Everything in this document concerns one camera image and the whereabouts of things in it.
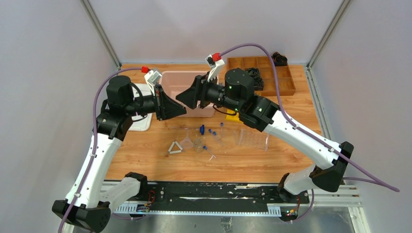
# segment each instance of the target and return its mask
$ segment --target gray wall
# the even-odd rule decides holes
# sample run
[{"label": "gray wall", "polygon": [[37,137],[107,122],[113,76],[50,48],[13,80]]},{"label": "gray wall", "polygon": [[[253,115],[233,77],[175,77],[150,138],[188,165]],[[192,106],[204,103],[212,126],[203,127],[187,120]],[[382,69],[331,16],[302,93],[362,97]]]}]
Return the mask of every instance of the gray wall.
[{"label": "gray wall", "polygon": [[56,232],[114,66],[80,1],[0,3],[0,232]]},{"label": "gray wall", "polygon": [[[92,0],[119,59],[202,63],[254,42],[307,62],[342,0]],[[262,55],[256,48],[229,56]]]},{"label": "gray wall", "polygon": [[[411,12],[410,0],[353,1],[313,69],[334,138],[401,189],[356,183],[374,233],[412,228]],[[347,175],[363,177],[352,167]]]}]

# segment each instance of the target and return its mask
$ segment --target wooden table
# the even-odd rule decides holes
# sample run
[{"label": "wooden table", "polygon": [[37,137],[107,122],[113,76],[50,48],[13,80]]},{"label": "wooden table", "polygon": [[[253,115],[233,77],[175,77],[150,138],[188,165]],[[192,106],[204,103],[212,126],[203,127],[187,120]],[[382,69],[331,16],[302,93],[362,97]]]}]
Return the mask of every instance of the wooden table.
[{"label": "wooden table", "polygon": [[[209,70],[207,65],[145,64],[160,71],[166,70]],[[122,68],[142,66],[142,64],[123,65]],[[305,72],[302,66],[291,66],[296,86],[293,96],[282,96],[283,105],[294,119],[320,133]],[[144,83],[140,71],[122,73],[134,83]],[[277,102],[276,97],[269,97]],[[233,131],[248,129],[241,123],[225,121],[225,115],[215,113],[211,118],[176,117],[157,121],[153,115],[150,129],[146,132],[129,131],[115,154],[106,179],[121,180],[130,171],[144,174],[151,181],[207,181],[207,182],[255,182],[277,183],[287,172],[296,172],[308,167],[312,162],[298,150],[282,140],[270,136],[267,151],[235,146]],[[198,128],[205,124],[220,133],[220,123],[224,122],[223,147],[214,143],[205,133],[202,139],[218,157],[209,161],[206,151],[196,153],[193,149],[177,154],[169,154],[173,140],[180,142],[186,136],[184,128]],[[197,133],[190,130],[193,141]]]}]

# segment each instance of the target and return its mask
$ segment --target metal pole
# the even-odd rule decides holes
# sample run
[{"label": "metal pole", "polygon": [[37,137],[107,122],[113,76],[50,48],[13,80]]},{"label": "metal pole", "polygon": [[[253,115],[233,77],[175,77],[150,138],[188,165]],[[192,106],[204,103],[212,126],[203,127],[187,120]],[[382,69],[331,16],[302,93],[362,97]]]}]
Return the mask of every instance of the metal pole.
[{"label": "metal pole", "polygon": [[318,47],[315,49],[315,52],[313,53],[312,57],[309,60],[309,63],[307,67],[310,69],[312,68],[313,64],[316,62],[316,60],[319,57],[319,54],[321,53],[323,47],[329,40],[330,35],[333,33],[333,31],[336,28],[336,25],[338,25],[339,20],[342,18],[342,15],[345,13],[346,9],[348,8],[349,4],[352,2],[352,0],[343,0],[341,5],[338,8],[338,11],[336,12],[335,16],[333,17],[332,21],[330,22],[325,34],[323,35],[321,41],[318,44]]},{"label": "metal pole", "polygon": [[117,57],[109,39],[107,38],[106,33],[103,30],[102,25],[99,22],[99,19],[97,18],[96,13],[93,10],[93,7],[91,6],[91,3],[89,0],[80,0],[82,3],[84,9],[86,10],[87,15],[89,16],[91,22],[93,23],[94,28],[96,29],[97,33],[100,36],[100,39],[103,42],[103,45],[106,47],[107,52],[109,53],[110,57],[112,58],[114,64],[116,65],[117,69],[121,68],[121,63],[119,61],[119,58]]}]

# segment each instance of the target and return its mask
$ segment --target blue cap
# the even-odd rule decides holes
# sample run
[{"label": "blue cap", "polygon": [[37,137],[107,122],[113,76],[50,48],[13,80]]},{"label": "blue cap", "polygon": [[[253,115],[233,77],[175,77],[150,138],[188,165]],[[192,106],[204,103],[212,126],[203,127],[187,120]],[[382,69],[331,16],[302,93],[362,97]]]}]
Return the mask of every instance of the blue cap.
[{"label": "blue cap", "polygon": [[205,125],[202,125],[202,126],[199,128],[199,132],[200,132],[201,135],[204,135],[204,134],[205,134]]}]

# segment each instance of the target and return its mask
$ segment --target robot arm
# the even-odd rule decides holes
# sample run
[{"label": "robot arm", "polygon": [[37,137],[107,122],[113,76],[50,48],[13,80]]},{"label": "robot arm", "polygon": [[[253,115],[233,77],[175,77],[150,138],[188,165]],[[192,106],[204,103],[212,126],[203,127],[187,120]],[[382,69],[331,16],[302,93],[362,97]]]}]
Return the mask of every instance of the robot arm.
[{"label": "robot arm", "polygon": [[[214,54],[206,58],[209,65],[215,62],[215,66],[220,66],[223,62],[221,59],[215,61],[210,57],[220,56]],[[328,140],[292,119],[298,127],[331,145],[333,150],[328,150],[297,127],[293,127],[280,111],[279,105],[255,95],[253,78],[247,72],[239,68],[227,71],[224,77],[225,85],[222,86],[217,84],[216,79],[210,79],[214,75],[211,75],[212,71],[203,76],[196,76],[191,87],[177,95],[176,99],[191,109],[198,106],[204,108],[213,103],[217,107],[233,110],[239,113],[239,119],[245,125],[279,137],[308,156],[314,162],[313,165],[297,173],[285,174],[279,183],[278,192],[283,200],[288,201],[302,191],[314,187],[329,192],[338,190],[347,162],[333,153],[333,150],[339,150],[350,157],[353,151],[350,143],[339,144]]]},{"label": "robot arm", "polygon": [[[116,76],[106,88],[107,100],[103,102],[101,113],[97,117],[97,150],[92,154],[94,137],[80,173],[64,200],[56,200],[52,211],[63,218],[73,197],[77,199],[66,219],[67,223],[93,232],[101,232],[107,225],[111,213],[131,197],[147,196],[147,177],[130,172],[123,180],[104,193],[100,193],[104,177],[114,154],[122,144],[127,131],[133,124],[136,114],[144,116],[156,113],[158,120],[167,120],[186,113],[185,107],[170,99],[161,85],[156,84],[161,74],[150,70],[146,82],[151,88],[151,95],[134,99],[133,84],[127,76]],[[77,189],[87,169],[89,173],[79,193]]]}]

